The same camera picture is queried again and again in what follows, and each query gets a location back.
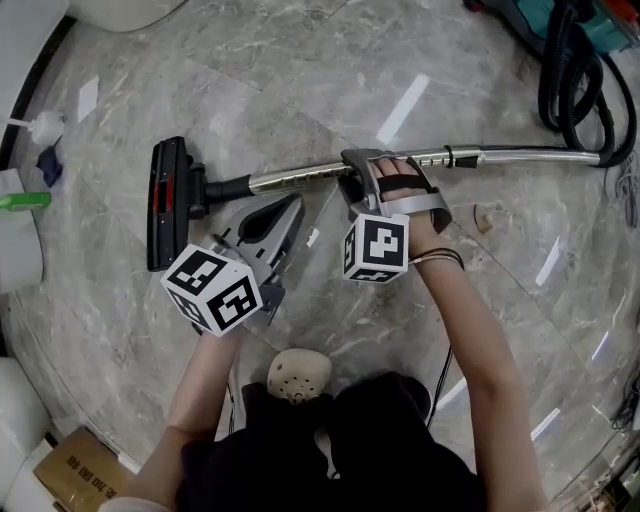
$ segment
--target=beige slipper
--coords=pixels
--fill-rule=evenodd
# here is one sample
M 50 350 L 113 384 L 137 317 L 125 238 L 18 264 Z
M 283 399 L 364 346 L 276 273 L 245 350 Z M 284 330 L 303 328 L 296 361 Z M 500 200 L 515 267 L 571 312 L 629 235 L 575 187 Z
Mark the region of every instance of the beige slipper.
M 313 350 L 291 348 L 280 352 L 269 368 L 267 390 L 296 405 L 322 393 L 331 375 L 331 361 Z

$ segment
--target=wristband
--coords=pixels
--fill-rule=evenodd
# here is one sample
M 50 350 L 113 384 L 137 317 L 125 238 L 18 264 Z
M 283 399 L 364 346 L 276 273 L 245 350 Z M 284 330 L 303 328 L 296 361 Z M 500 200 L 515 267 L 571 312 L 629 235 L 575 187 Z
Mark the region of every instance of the wristband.
M 438 247 L 436 249 L 431 249 L 430 251 L 423 252 L 416 256 L 415 258 L 409 261 L 409 265 L 416 265 L 423 261 L 429 261 L 434 259 L 447 259 L 451 261 L 455 261 L 460 268 L 464 270 L 464 262 L 462 261 L 462 257 L 453 249 L 449 249 L 448 247 Z

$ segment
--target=marble floor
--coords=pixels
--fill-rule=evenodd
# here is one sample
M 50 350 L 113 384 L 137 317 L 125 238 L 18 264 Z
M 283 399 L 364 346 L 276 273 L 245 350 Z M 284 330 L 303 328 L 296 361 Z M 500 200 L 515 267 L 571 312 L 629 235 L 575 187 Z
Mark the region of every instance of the marble floor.
M 616 60 L 640 98 L 640 52 Z M 30 106 L 31 115 L 47 108 L 67 117 L 58 145 L 64 175 L 51 207 L 35 215 L 45 278 L 1 302 L 7 338 L 57 427 L 89 424 L 143 462 L 196 343 L 160 275 L 146 271 L 156 142 L 186 137 L 210 179 L 335 160 L 347 147 L 383 147 L 378 130 L 419 73 L 428 86 L 392 149 L 561 142 L 537 118 L 536 60 L 498 19 L 459 0 L 188 0 L 133 33 L 76 24 Z M 97 108 L 78 122 L 79 88 L 95 76 Z M 610 77 L 605 85 L 624 130 Z M 598 138 L 595 126 L 585 121 L 586 137 Z M 13 160 L 31 191 L 45 189 L 36 159 L 23 134 Z M 501 319 L 524 375 L 553 499 L 605 446 L 610 453 L 624 442 L 608 418 L 638 355 L 640 236 L 599 169 L 520 164 L 430 176 L 453 209 L 445 235 Z M 343 282 L 342 199 L 333 183 L 304 196 L 288 295 L 269 328 L 244 328 L 235 390 L 264 378 L 274 354 L 293 346 L 331 357 L 332 391 L 380 368 L 433 389 L 447 339 L 416 275 L 381 287 Z M 243 204 L 193 225 L 192 240 L 218 231 Z M 474 207 L 490 219 L 484 234 Z M 319 236 L 308 246 L 313 228 Z M 468 396 L 455 364 L 444 393 L 432 432 L 473 468 Z M 242 419 L 239 411 L 236 426 Z

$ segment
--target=fiducial marker cube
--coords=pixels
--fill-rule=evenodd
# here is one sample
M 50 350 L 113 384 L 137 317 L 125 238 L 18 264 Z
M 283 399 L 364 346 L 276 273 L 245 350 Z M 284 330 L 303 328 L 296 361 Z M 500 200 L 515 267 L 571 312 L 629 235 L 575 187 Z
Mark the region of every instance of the fiducial marker cube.
M 388 283 L 409 267 L 409 217 L 360 214 L 342 248 L 344 279 Z
M 251 267 L 196 245 L 182 251 L 161 283 L 183 316 L 216 336 L 262 307 Z

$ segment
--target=wrist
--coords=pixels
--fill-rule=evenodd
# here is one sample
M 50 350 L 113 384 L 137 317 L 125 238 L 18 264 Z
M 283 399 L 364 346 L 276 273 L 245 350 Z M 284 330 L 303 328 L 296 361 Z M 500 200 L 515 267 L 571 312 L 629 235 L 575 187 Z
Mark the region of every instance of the wrist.
M 414 237 L 411 236 L 409 238 L 409 258 L 413 259 L 419 256 L 422 253 L 430 251 L 432 249 L 437 249 L 440 247 L 448 247 L 449 244 L 447 240 L 437 233 L 433 233 L 433 235 L 429 236 L 421 236 Z

